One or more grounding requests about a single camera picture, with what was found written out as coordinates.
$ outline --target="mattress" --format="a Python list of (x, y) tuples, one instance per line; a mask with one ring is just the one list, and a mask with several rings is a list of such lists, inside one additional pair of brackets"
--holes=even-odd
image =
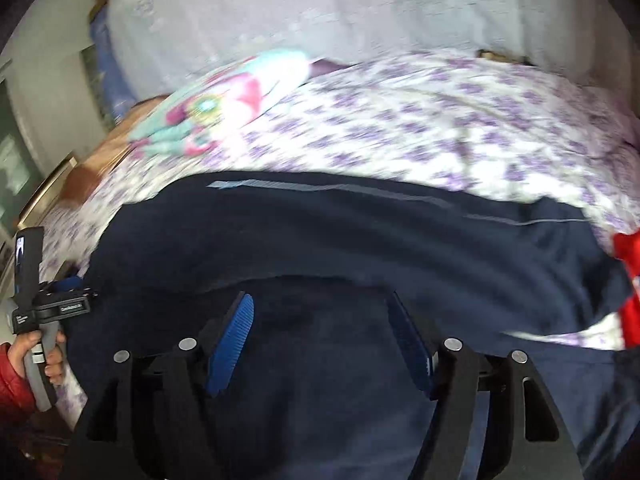
[[(612, 94), (536, 68), (453, 50), (383, 56), (313, 79), (203, 156), (128, 157), (82, 207), (47, 216), (41, 278), (70, 258), (86, 270), (122, 204), (220, 170), (374, 176), (523, 203), (549, 196), (583, 209), (610, 250), (613, 233), (640, 224), (639, 126)], [(623, 347), (616, 315), (580, 334), (519, 336)], [(70, 371), (58, 393), (74, 425), (86, 397)]]

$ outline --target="red sleeve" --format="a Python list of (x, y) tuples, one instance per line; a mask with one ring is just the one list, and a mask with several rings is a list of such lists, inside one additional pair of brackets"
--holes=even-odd
[(0, 426), (23, 424), (36, 409), (29, 383), (20, 377), (7, 357), (9, 343), (0, 346)]

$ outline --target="white bedsheet with purple flowers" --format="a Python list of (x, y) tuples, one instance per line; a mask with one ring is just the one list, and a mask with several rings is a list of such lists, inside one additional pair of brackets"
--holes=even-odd
[[(386, 56), (314, 79), (207, 155), (130, 156), (79, 210), (47, 216), (42, 278), (68, 258), (86, 267), (123, 203), (218, 170), (373, 176), (516, 202), (550, 196), (582, 208), (610, 249), (611, 234), (640, 224), (639, 131), (610, 94), (535, 68), (454, 51)], [(623, 345), (616, 315), (544, 339)], [(59, 394), (73, 425), (85, 397), (71, 373)]]

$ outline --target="red cloth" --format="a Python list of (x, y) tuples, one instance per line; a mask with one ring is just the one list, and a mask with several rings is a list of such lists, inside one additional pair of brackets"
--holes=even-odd
[[(616, 234), (613, 237), (615, 255), (626, 263), (631, 279), (640, 275), (640, 231), (632, 235)], [(620, 323), (625, 338), (625, 346), (640, 345), (640, 299), (638, 290), (626, 300), (620, 309)]]
[(0, 427), (19, 426), (36, 410), (29, 383), (9, 362), (10, 346), (9, 343), (0, 346)]

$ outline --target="human hand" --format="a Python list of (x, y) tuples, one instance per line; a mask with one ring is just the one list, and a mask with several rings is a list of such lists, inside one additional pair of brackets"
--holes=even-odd
[[(24, 371), (24, 357), (27, 352), (31, 350), (40, 342), (42, 333), (39, 330), (35, 332), (29, 332), (28, 334), (20, 334), (16, 336), (14, 344), (12, 344), (7, 352), (9, 363), (14, 368), (15, 372), (22, 378), (25, 378), (26, 373)], [(65, 335), (62, 332), (58, 332), (56, 335), (56, 342), (63, 343), (66, 341)], [(47, 354), (47, 366), (44, 368), (44, 373), (49, 378), (51, 384), (59, 386), (62, 384), (65, 366), (62, 358), (62, 351), (56, 346), (49, 354)]]

